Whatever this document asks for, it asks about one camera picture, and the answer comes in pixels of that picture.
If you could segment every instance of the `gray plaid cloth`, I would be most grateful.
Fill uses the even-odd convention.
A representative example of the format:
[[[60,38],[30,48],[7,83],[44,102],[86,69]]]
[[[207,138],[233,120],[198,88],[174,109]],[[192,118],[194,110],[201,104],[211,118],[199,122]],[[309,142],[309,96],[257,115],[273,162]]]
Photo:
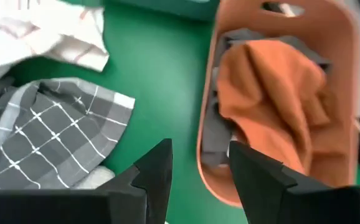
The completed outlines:
[[[73,187],[111,153],[134,103],[78,78],[1,80],[0,189]]]

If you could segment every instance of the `orange cloth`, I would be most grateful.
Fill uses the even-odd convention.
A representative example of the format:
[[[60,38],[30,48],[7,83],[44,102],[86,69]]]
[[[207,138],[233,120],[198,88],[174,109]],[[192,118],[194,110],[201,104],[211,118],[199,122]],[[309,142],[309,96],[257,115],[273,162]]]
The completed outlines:
[[[331,186],[346,185],[348,148],[330,119],[322,69],[277,40],[253,40],[224,54],[217,89],[220,114],[234,121],[250,145],[306,175],[323,157],[340,158],[311,174]]]

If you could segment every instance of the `green surface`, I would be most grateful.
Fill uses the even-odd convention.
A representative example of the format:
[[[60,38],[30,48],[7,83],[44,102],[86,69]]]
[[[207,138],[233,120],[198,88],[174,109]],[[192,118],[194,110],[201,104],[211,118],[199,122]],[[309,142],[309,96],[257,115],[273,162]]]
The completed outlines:
[[[244,212],[220,203],[204,187],[196,138],[212,24],[120,4],[105,10],[111,57],[102,73],[34,58],[10,74],[23,84],[38,78],[80,77],[136,98],[129,125],[105,165],[117,174],[163,138],[173,138],[170,224],[246,223]]]

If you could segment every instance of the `white plaid cloth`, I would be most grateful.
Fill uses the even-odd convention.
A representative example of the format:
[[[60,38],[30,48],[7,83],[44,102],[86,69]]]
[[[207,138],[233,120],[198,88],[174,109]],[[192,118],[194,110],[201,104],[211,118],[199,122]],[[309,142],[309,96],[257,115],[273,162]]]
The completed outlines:
[[[37,55],[102,71],[103,8],[58,0],[0,0],[0,78]]]
[[[78,78],[4,88],[0,189],[74,186],[111,153],[134,103],[134,98]]]

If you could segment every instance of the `orange laundry basket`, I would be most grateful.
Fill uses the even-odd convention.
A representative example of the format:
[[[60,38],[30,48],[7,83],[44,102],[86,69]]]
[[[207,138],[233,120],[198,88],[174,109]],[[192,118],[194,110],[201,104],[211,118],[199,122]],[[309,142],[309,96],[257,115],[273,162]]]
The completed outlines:
[[[264,0],[225,0],[219,5],[216,26],[211,40],[206,71],[204,96],[197,141],[197,166],[206,187],[224,203],[241,207],[232,175],[228,167],[207,167],[201,163],[201,137],[211,82],[212,61],[217,39],[230,30],[248,28],[267,37],[292,35],[309,48],[328,58],[331,70],[327,86],[334,95],[336,119],[342,127],[342,141],[347,141],[349,166],[346,173],[354,182],[357,166],[357,138],[354,118],[359,93],[359,36],[350,13],[335,0],[281,0],[304,9],[303,14],[287,17],[262,9]]]

